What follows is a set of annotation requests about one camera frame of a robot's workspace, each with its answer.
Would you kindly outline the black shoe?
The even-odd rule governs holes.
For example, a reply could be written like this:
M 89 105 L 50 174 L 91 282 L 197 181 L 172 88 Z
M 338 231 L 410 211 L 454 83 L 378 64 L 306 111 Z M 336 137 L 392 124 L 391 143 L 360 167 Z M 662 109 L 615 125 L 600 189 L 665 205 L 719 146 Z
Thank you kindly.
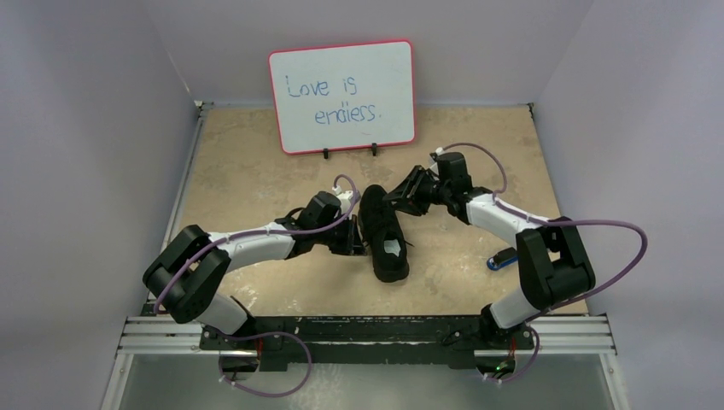
M 407 241 L 392 206 L 383 200 L 387 191 L 369 185 L 362 194 L 358 222 L 363 241 L 371 251 L 373 272 L 383 283 L 401 281 L 409 275 Z

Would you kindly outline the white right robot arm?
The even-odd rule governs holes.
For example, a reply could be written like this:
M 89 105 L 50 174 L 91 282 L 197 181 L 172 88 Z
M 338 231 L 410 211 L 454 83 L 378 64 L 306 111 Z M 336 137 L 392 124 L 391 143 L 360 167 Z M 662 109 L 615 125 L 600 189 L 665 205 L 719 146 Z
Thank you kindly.
M 475 186 L 459 152 L 431 158 L 433 166 L 414 167 L 384 200 L 414 216 L 441 205 L 451 216 L 494 234 L 515 250 L 519 285 L 481 311 L 479 335 L 487 346 L 502 346 L 511 339 L 513 328 L 593 289 L 595 274 L 570 220 L 525 213 L 496 192 Z

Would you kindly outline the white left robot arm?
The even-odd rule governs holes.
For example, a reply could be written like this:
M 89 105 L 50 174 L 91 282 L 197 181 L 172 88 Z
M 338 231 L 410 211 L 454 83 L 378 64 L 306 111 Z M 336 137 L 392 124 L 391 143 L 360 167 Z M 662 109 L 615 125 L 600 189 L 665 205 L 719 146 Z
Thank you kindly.
M 224 276 L 264 261 L 290 260 L 317 245 L 333 255 L 364 255 L 352 214 L 358 200 L 355 190 L 320 191 L 304 208 L 260 228 L 206 232 L 186 226 L 143 274 L 143 284 L 156 298 L 155 310 L 179 324 L 209 326 L 233 349 L 245 349 L 254 340 L 254 317 L 239 301 L 219 293 Z

